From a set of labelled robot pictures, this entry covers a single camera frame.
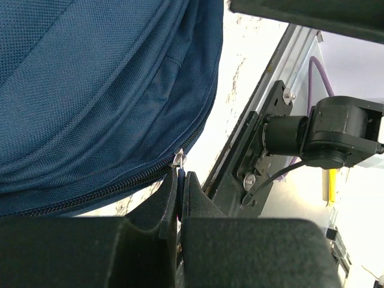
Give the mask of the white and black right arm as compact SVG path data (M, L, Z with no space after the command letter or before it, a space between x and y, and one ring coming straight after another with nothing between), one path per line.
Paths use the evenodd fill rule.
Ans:
M279 20L371 43L383 43L382 1L233 1L233 12ZM272 155L299 157L306 166L383 167L383 104L335 95L324 67L311 56L326 97L306 116L273 116L261 144Z

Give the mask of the navy blue student backpack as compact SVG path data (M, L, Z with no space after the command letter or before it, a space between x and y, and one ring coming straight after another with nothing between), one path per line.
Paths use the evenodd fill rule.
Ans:
M1 215L78 214L162 178L211 112L223 1L2 1Z

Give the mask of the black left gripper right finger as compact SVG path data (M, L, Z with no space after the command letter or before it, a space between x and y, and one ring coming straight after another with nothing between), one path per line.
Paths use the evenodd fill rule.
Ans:
M324 233L297 218L230 218L184 184L181 246L186 287L340 287Z

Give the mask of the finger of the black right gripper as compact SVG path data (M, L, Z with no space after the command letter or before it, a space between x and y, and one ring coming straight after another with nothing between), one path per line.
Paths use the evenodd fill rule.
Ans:
M383 1L235 0L230 10L383 43Z

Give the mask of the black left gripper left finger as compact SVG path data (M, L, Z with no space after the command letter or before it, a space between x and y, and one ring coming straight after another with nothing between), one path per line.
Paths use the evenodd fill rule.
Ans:
M124 217L1 220L2 287L174 287L177 173Z

